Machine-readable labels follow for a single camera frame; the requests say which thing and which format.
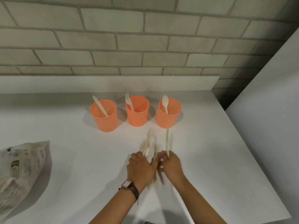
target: orange plastic basket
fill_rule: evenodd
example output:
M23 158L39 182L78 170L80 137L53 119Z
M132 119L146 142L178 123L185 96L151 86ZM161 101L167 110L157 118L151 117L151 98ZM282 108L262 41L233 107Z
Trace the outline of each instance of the orange plastic basket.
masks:
M126 104L129 124L133 127L141 127L147 122L147 113L150 107L149 101L142 96L130 97L135 112L132 112L131 106Z
M167 106L168 114L165 113L165 108L162 105L162 100L159 102L157 124L164 129L171 128L176 122L177 117L181 112L181 105L175 99L168 99Z
M116 104L110 100L100 100L100 103L107 112L108 117L105 117L104 113L101 111L101 109L98 107L96 103L94 103L90 108L92 117L94 118L100 131L114 131L118 126Z

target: person's right hand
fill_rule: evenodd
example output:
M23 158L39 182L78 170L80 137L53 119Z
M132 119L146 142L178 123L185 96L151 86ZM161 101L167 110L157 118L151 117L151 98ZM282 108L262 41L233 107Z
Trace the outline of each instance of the person's right hand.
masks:
M163 168L160 168L160 170L165 172L166 177L174 187L183 182L185 175L183 173L181 161L176 154L169 151L168 158L166 152L162 151L157 154L157 157L159 160L163 159L163 161L160 162L160 165L163 166Z

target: tiled wall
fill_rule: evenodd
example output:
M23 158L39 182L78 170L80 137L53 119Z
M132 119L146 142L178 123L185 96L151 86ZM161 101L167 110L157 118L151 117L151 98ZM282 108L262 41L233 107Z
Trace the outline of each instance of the tiled wall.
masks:
M220 75L229 103L298 27L299 0L1 0L0 74Z

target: person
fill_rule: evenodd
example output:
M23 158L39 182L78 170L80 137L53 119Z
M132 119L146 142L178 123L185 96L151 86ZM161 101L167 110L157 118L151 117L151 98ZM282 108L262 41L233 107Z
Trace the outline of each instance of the person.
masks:
M142 152L133 153L127 165L127 181L124 184L133 184L134 189L138 191L137 195L134 190L120 188L89 224L122 223L136 202L138 193L142 193L152 182L157 169L164 172L176 188L195 224L226 224L185 177L180 159L172 151L169 152L168 158L165 151L159 152L157 159L153 159L151 164L148 163Z

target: wristwatch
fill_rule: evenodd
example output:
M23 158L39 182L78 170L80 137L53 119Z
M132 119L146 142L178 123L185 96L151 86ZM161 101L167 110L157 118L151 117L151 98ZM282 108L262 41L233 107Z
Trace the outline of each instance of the wristwatch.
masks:
M136 188L136 186L134 185L133 181L126 180L118 190L120 190L121 188L131 190L136 198L136 201L138 200L139 192L138 192L138 189Z

